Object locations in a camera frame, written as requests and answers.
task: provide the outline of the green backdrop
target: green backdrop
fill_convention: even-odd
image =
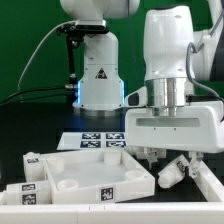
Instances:
[[[128,19],[108,20],[111,32],[119,39],[119,75],[127,82],[128,93],[143,85],[145,15],[153,7],[169,4],[185,4],[190,7],[194,30],[211,26],[206,0],[141,0],[137,13],[130,19],[133,38],[130,35]],[[1,0],[0,20],[0,100],[3,100],[17,91],[19,77],[42,38],[53,27],[71,18],[62,10],[59,0]],[[78,77],[83,73],[82,57],[81,47],[75,51]],[[38,52],[27,71],[22,89],[64,85],[68,82],[68,76],[65,37],[53,34]],[[206,84],[224,95],[223,83]]]

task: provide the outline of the white casing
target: white casing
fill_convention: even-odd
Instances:
[[[208,4],[214,26],[222,12],[222,4],[220,0],[208,0]],[[195,73],[195,78],[198,81],[208,81],[210,79],[213,59],[222,29],[223,19],[220,22],[215,34],[211,38],[208,35],[212,28],[210,30],[194,32],[195,46],[199,47],[202,43],[204,43],[204,48],[199,53],[192,55],[193,70]]]
[[[102,20],[128,16],[128,0],[60,0],[64,11],[73,19]],[[130,0],[129,13],[134,14],[140,0]]]
[[[145,80],[185,78],[190,42],[193,42],[193,27],[188,7],[150,10],[144,30]]]
[[[51,187],[52,203],[112,203],[154,195],[155,178],[125,150],[111,150],[101,148],[41,155]],[[114,152],[119,152],[120,157],[115,158],[117,155],[114,157]],[[58,155],[63,157],[65,163],[65,169],[60,173],[55,172],[55,168],[48,163],[49,157]],[[76,186],[63,184],[64,187],[59,189],[58,184],[68,180],[76,181]],[[113,189],[113,197],[102,200],[101,190],[108,188]]]
[[[218,153],[224,151],[223,104],[220,101],[178,107],[175,117],[154,117],[151,108],[126,113],[128,145]]]
[[[131,106],[128,102],[129,97],[131,97],[133,94],[138,94],[139,96],[139,103],[136,106]],[[125,97],[126,107],[144,107],[147,105],[147,102],[148,102],[148,92],[146,86],[143,86],[142,88],[138,89],[137,91]]]
[[[224,187],[201,162],[194,179],[208,202],[0,206],[4,224],[223,224]]]
[[[124,105],[124,85],[118,76],[118,40],[112,33],[85,37],[84,75],[75,108],[114,110]],[[103,68],[107,78],[98,78]]]

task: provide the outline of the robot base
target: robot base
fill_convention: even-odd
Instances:
[[[79,105],[73,103],[73,112],[75,114],[82,114],[84,116],[90,117],[115,117],[125,114],[126,109],[124,107],[121,107],[113,110],[93,110],[80,107]]]

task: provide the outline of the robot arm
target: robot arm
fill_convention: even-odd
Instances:
[[[123,18],[134,14],[140,0],[60,0],[64,11],[77,20]]]

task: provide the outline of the white plastic part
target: white plastic part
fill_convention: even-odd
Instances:
[[[150,10],[144,30],[145,80],[185,78],[187,46],[193,40],[188,7]]]
[[[109,148],[104,152],[104,163],[108,166],[118,166],[121,163],[121,150]]]
[[[133,94],[136,94],[136,93],[139,96],[139,104],[136,106],[131,106],[131,105],[129,105],[128,99],[129,99],[129,97],[131,97]],[[146,86],[143,86],[142,88],[138,89],[137,91],[135,91],[125,97],[125,106],[130,107],[130,108],[131,107],[133,107],[133,108],[134,107],[144,107],[147,105],[147,102],[148,102],[148,91],[147,91]]]
[[[6,205],[6,192],[3,191],[0,193],[0,205]]]
[[[115,110],[124,106],[124,83],[118,75],[118,40],[112,33],[85,37],[84,76],[77,109]]]
[[[208,0],[209,9],[212,17],[213,26],[218,20],[222,12],[221,0]],[[219,39],[223,29],[223,19],[220,22],[215,34],[207,41],[207,36],[210,31],[203,30],[194,32],[194,43],[197,47],[201,43],[204,43],[204,48],[198,53],[193,54],[193,70],[195,73],[195,78],[198,81],[208,81],[210,79],[210,73],[212,69],[213,59],[219,43]]]
[[[110,0],[108,11],[104,14],[105,18],[123,18],[135,14],[139,7],[140,0]]]
[[[193,152],[224,151],[223,104],[219,101],[179,107],[175,117],[154,117],[152,109],[126,113],[128,145]]]
[[[128,0],[60,0],[64,11],[73,19],[101,20],[128,16]],[[140,0],[130,0],[129,13],[133,15]]]
[[[65,169],[64,158],[60,155],[52,155],[47,158],[49,168],[54,173],[62,173]]]
[[[141,180],[144,177],[145,173],[141,170],[129,170],[125,173],[125,180]]]
[[[113,166],[104,163],[106,149],[62,152],[60,155],[65,160],[66,169],[61,174],[52,172],[49,168],[47,158],[54,154],[41,155],[52,190],[52,203],[92,204],[152,196],[155,187],[154,177],[125,150],[119,150],[121,152],[120,163],[117,165],[113,163]],[[119,154],[116,151],[116,160],[114,160],[116,162],[118,161],[117,155]],[[143,172],[144,178],[126,181],[125,173],[129,170]],[[78,187],[73,186],[74,180],[78,182]]]
[[[23,156],[24,173],[27,182],[44,180],[44,167],[39,153],[29,152]]]
[[[159,186],[162,188],[170,188],[183,180],[186,166],[189,166],[189,162],[183,155],[173,160],[159,172]]]
[[[57,188],[59,191],[74,190],[79,186],[78,181],[73,179],[61,180],[57,183]]]
[[[47,180],[10,184],[6,189],[7,205],[51,204],[51,190]]]

